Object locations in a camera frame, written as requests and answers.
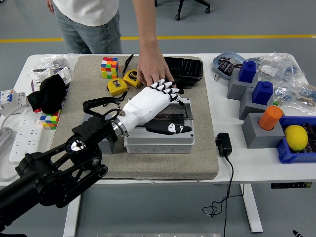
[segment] lemon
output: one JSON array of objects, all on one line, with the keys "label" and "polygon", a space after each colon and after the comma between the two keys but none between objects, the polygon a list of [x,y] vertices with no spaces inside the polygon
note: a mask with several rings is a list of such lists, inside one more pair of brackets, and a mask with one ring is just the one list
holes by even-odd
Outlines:
[{"label": "lemon", "polygon": [[289,148],[295,152],[303,150],[307,146],[307,132],[302,126],[290,125],[284,131]]}]

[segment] yellow tape measure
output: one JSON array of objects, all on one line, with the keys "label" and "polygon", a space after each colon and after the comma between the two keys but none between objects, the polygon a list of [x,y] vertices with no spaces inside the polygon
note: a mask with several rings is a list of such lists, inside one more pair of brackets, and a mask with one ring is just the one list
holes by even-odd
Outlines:
[{"label": "yellow tape measure", "polygon": [[121,78],[115,78],[108,82],[107,89],[112,96],[117,96],[128,90],[128,86]]},{"label": "yellow tape measure", "polygon": [[126,84],[138,88],[141,82],[137,79],[137,70],[129,70],[123,77]]}]

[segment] yellow floor line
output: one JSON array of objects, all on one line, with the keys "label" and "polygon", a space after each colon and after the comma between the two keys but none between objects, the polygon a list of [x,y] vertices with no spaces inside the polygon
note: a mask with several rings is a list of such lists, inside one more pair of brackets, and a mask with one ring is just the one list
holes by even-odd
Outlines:
[{"label": "yellow floor line", "polygon": [[[158,40],[230,40],[230,39],[297,39],[316,38],[314,35],[218,35],[218,36],[158,36]],[[138,40],[138,37],[121,37],[121,40]],[[62,38],[0,39],[0,43],[59,42]]]}]

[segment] orange cup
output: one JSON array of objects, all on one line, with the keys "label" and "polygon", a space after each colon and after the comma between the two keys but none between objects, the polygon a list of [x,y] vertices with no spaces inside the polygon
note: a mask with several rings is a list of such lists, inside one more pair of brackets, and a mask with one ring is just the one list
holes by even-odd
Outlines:
[{"label": "orange cup", "polygon": [[270,131],[275,127],[282,115],[283,111],[279,107],[271,105],[259,119],[259,126],[264,130]]}]

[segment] gray floor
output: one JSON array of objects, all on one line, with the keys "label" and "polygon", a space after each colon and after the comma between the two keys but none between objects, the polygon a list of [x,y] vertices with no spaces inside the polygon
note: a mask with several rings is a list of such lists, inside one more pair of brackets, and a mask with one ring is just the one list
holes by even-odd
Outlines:
[{"label": "gray floor", "polygon": [[[0,40],[60,38],[54,16],[44,0],[4,0],[0,3]],[[175,0],[159,0],[159,36],[200,35],[310,35],[316,34],[314,0],[209,0],[210,14],[194,1],[185,1],[181,20],[175,21]],[[130,0],[121,0],[122,36],[136,36]],[[163,53],[290,53],[310,84],[316,85],[315,38],[303,39],[199,39],[160,40]],[[124,53],[138,53],[138,42],[124,40]],[[13,88],[26,59],[33,54],[65,53],[62,42],[0,43],[0,90]],[[240,194],[233,185],[233,194]],[[253,185],[264,232],[259,237],[290,237],[292,230],[316,236],[316,188],[271,190],[270,184]],[[224,213],[207,217],[202,207],[221,200],[226,185],[150,185],[91,188],[83,196],[78,237],[98,233],[221,233]],[[4,233],[30,237],[62,236],[67,210],[36,206]],[[241,197],[229,199],[228,237],[252,236]]]}]

